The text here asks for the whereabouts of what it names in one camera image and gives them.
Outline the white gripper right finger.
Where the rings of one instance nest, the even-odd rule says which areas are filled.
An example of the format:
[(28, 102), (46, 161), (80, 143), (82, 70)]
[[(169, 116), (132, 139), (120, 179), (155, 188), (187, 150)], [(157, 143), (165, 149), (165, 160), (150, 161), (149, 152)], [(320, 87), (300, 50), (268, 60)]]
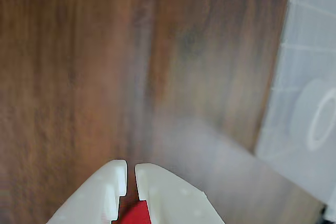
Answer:
[(224, 223), (206, 194), (169, 170), (155, 164), (135, 166), (140, 201), (151, 223)]

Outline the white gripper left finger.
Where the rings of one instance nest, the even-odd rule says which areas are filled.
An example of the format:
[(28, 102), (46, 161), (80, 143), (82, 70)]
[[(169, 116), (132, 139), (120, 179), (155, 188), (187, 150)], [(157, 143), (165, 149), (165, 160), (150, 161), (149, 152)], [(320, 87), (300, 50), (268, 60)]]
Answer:
[(120, 197), (127, 194), (128, 167), (114, 159), (93, 173), (53, 214), (48, 223), (112, 223)]

